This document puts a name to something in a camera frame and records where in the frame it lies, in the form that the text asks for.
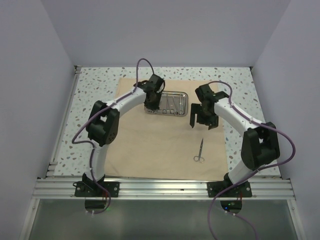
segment beige mat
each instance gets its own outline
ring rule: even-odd
[[[135,79],[119,80],[116,95],[130,90]],[[109,146],[105,174],[118,177],[220,181],[228,172],[223,120],[219,127],[189,125],[191,103],[199,103],[195,89],[207,81],[166,80],[166,91],[188,94],[183,117],[146,114],[141,104],[120,118],[118,135]],[[211,88],[217,92],[217,86]],[[204,163],[194,161],[201,139]]]

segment scissors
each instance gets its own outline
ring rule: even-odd
[[[195,160],[196,162],[199,162],[201,164],[205,161],[205,159],[201,156],[203,145],[204,145],[204,138],[202,138],[202,140],[201,140],[199,155],[193,157],[193,160]]]

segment cable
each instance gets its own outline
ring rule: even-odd
[[[292,146],[292,154],[291,154],[291,156],[290,156],[287,160],[285,160],[285,161],[283,161],[283,162],[280,162],[280,163],[272,164],[272,165],[269,165],[269,166],[260,167],[259,169],[255,170],[255,171],[253,171],[251,174],[249,174],[249,176],[245,177],[244,179],[242,179],[242,180],[234,183],[233,185],[227,187],[226,189],[222,190],[221,192],[219,192],[219,193],[213,198],[213,200],[211,201],[210,207],[209,207],[209,209],[208,209],[208,213],[207,213],[207,223],[208,223],[208,226],[209,226],[209,230],[210,230],[210,232],[211,232],[211,235],[213,236],[213,238],[214,238],[215,240],[218,240],[216,234],[214,233],[214,230],[212,229],[211,219],[210,219],[210,212],[211,212],[211,210],[212,210],[212,207],[213,207],[216,199],[217,199],[219,196],[221,196],[222,194],[224,194],[225,192],[229,191],[230,189],[233,189],[234,187],[238,186],[239,184],[247,181],[249,178],[253,177],[257,172],[259,172],[259,171],[261,171],[261,170],[264,170],[264,169],[269,169],[269,168],[281,166],[281,165],[283,165],[283,164],[288,163],[289,161],[291,161],[291,160],[294,158],[294,156],[295,156],[295,154],[296,154],[296,146],[295,146],[294,142],[292,141],[292,139],[291,139],[287,134],[285,134],[284,132],[282,132],[282,131],[280,131],[280,130],[278,130],[278,129],[276,129],[276,128],[273,128],[273,127],[264,125],[263,123],[258,123],[258,122],[254,121],[254,120],[251,120],[249,117],[247,117],[247,116],[246,116],[245,114],[243,114],[241,111],[239,111],[239,109],[236,108],[236,107],[232,104],[231,96],[232,96],[232,94],[233,94],[233,90],[232,90],[232,87],[231,87],[228,83],[223,82],[223,81],[211,81],[211,82],[209,82],[209,84],[213,84],[213,83],[220,83],[220,84],[224,84],[224,85],[226,85],[226,86],[229,87],[229,89],[230,89],[230,94],[229,94],[229,98],[228,98],[229,104],[230,104],[230,106],[232,107],[232,109],[234,109],[241,117],[243,117],[243,118],[246,119],[247,121],[250,121],[250,122],[253,123],[254,125],[257,125],[257,126],[259,126],[259,127],[262,127],[262,128],[265,128],[265,129],[268,129],[268,130],[271,130],[271,131],[274,131],[274,132],[276,132],[276,133],[284,136],[284,137],[289,141],[289,143],[290,143],[291,146]],[[255,240],[258,240],[258,239],[259,239],[257,230],[255,229],[255,227],[253,226],[252,223],[250,223],[250,222],[249,222],[246,218],[244,218],[243,216],[240,216],[240,215],[237,215],[237,214],[235,214],[234,216],[236,216],[236,217],[244,220],[245,222],[247,222],[247,223],[252,227],[252,229],[253,229],[253,231],[254,231]]]
[[[98,111],[96,114],[94,114],[92,117],[89,118],[89,120],[82,126],[80,127],[80,129],[76,132],[76,134],[74,135],[74,137],[72,138],[71,142],[73,144],[91,144],[92,146],[92,150],[91,150],[91,154],[90,154],[90,158],[89,158],[89,168],[90,168],[90,174],[92,177],[93,182],[98,186],[98,188],[100,188],[102,191],[106,192],[107,197],[109,198],[108,203],[105,205],[105,207],[102,210],[99,211],[92,211],[92,214],[100,214],[103,213],[109,206],[111,203],[111,195],[109,193],[109,191],[107,189],[105,189],[103,186],[101,186],[98,181],[96,180],[95,176],[94,176],[94,172],[93,172],[93,167],[92,167],[92,161],[93,161],[93,156],[95,153],[95,149],[96,149],[96,145],[90,141],[90,140],[82,140],[82,141],[76,141],[77,137],[79,136],[79,134],[97,117],[99,117],[102,113],[104,113],[105,111],[107,111],[108,109],[112,108],[114,105],[116,105],[118,102],[122,101],[123,99],[125,99],[126,97],[132,95],[138,88],[138,82],[139,82],[139,77],[138,77],[138,71],[139,71],[139,63],[144,60],[146,61],[151,69],[152,69],[152,73],[155,74],[154,68],[152,67],[151,63],[145,59],[145,58],[140,58],[136,64],[136,69],[135,69],[135,85],[134,85],[134,89],[133,92],[128,92],[127,94],[123,95],[122,97],[120,97],[119,99],[116,100],[116,102],[113,102],[111,105],[107,106],[106,108]]]

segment speckled surface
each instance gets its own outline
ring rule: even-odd
[[[261,121],[261,110],[255,85],[249,68],[246,67],[155,67],[157,75],[165,80],[212,80],[231,84],[233,102],[248,114]],[[139,69],[139,77],[148,79],[152,71],[149,67]],[[62,142],[56,155],[58,162],[54,176],[81,176],[89,163],[91,146],[71,143],[71,139],[90,115],[91,107],[97,100],[108,101],[115,97],[120,78],[135,78],[135,67],[83,67],[78,79],[70,113],[67,119]],[[221,84],[220,91],[227,91]],[[225,148],[229,170],[241,160],[242,137],[226,121],[223,122]],[[87,138],[82,132],[81,139]],[[278,167],[263,170],[261,176],[280,176]]]

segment metal tray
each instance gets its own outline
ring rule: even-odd
[[[156,111],[144,107],[147,114],[183,117],[188,113],[188,94],[182,91],[163,91],[159,109]]]

